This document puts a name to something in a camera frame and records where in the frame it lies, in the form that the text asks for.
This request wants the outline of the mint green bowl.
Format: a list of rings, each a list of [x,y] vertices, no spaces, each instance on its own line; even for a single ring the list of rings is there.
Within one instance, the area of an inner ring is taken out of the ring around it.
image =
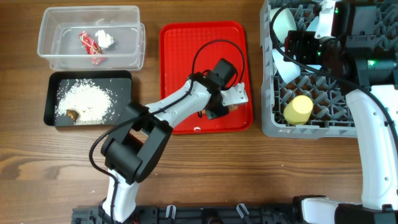
[[[287,38],[289,31],[297,31],[297,25],[295,23],[294,16],[289,8],[284,9],[280,12],[275,19],[272,27],[277,40],[284,45],[285,39]]]

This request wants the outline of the light blue bowl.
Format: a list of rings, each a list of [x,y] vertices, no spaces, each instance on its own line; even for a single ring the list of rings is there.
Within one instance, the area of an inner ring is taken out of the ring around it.
[[[301,74],[300,67],[293,62],[284,61],[284,56],[276,49],[272,50],[272,56],[276,65],[276,69],[283,82],[290,83]]]

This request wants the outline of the white rice pile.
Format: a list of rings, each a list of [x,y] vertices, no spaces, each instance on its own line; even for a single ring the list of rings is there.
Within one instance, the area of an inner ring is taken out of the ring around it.
[[[101,87],[92,79],[74,79],[62,81],[56,93],[55,117],[67,116],[67,110],[75,110],[79,117],[73,124],[105,124],[116,114],[117,94],[106,87]]]

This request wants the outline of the light blue plate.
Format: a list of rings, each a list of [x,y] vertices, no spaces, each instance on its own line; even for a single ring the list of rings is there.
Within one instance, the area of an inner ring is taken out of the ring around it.
[[[318,18],[318,16],[317,17],[315,17],[314,19],[313,19],[313,21],[308,25],[308,27],[307,27],[307,29],[306,29],[306,31],[308,31],[308,32],[315,32],[316,31],[316,29],[317,29],[317,27],[318,27],[318,22],[319,22],[319,18]],[[316,70],[319,70],[319,69],[321,69],[321,65],[308,65],[309,67],[312,67],[312,68],[314,68],[314,69],[316,69]]]

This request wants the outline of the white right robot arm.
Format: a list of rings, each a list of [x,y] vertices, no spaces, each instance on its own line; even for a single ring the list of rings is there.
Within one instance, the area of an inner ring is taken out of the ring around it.
[[[357,132],[363,173],[360,203],[325,196],[294,198],[306,223],[397,222],[397,54],[377,45],[379,3],[314,2],[315,32],[289,32],[287,61],[335,79]]]

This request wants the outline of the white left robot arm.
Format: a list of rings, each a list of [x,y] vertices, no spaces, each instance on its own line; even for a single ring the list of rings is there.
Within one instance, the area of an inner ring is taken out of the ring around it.
[[[232,89],[228,84],[236,73],[236,67],[221,58],[213,69],[191,73],[163,100],[128,104],[115,126],[93,143],[92,149],[103,143],[103,173],[109,176],[108,194],[99,206],[105,223],[130,219],[139,184],[158,164],[174,128],[203,110],[224,110],[223,94]]]

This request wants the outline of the red snack wrapper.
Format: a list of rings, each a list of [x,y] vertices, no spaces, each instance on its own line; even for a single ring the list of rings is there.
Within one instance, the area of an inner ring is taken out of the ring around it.
[[[103,53],[97,42],[91,38],[86,31],[80,33],[78,37],[87,54],[91,56],[90,61],[93,65],[99,65],[106,60],[101,56]]]

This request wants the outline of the brown food scrap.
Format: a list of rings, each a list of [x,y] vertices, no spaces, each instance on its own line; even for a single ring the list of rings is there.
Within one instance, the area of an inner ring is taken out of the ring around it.
[[[79,114],[75,110],[67,110],[67,116],[75,123],[79,117]]]

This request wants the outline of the yellow plastic cup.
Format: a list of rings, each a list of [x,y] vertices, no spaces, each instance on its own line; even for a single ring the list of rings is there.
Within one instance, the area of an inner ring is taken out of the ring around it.
[[[313,101],[305,95],[296,96],[284,109],[284,118],[291,125],[305,124],[312,113]]]

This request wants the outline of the orange carrot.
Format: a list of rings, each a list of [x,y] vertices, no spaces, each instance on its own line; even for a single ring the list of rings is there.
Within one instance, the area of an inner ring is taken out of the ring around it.
[[[234,111],[238,109],[238,105],[229,105],[229,111]],[[206,115],[206,110],[201,110],[197,113],[198,117],[201,118],[203,115]]]

